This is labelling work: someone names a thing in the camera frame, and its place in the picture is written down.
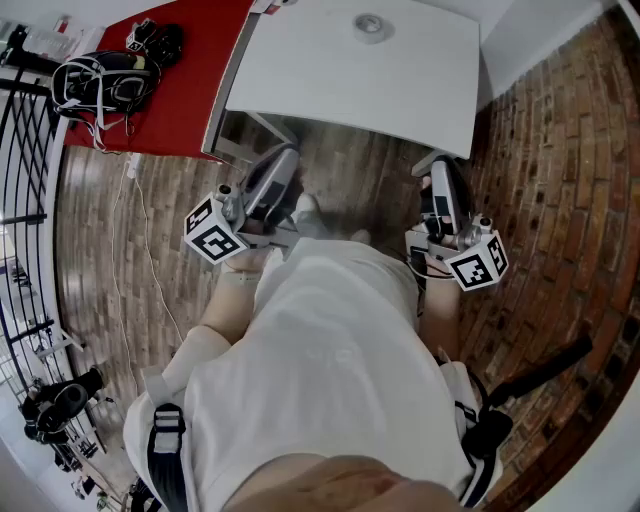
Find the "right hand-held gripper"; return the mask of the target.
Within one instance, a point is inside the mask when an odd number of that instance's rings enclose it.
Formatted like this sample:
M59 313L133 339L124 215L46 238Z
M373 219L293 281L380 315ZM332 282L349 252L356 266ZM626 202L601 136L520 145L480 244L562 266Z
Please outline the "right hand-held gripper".
M455 219L453 182L461 214L470 218L473 198L457 161L448 157L431 166L431 187L436 213ZM440 224L439 232L428 232L427 223L405 232L406 263L420 279L455 280L463 291L473 291L500 282L509 268L505 249L492 220L483 215L467 219L456 234L445 234L449 225Z

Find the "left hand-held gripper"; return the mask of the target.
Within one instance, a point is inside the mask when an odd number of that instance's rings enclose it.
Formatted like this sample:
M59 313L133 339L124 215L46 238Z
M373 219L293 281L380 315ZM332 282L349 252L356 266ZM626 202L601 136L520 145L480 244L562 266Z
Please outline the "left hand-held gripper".
M184 240L211 264L221 264L250 249L288 251L300 239L293 223L267 218L283 200L297 171L299 153L293 145L278 145L263 153L236 186L220 185L205 196L184 219ZM258 233L249 231L250 218L258 220Z

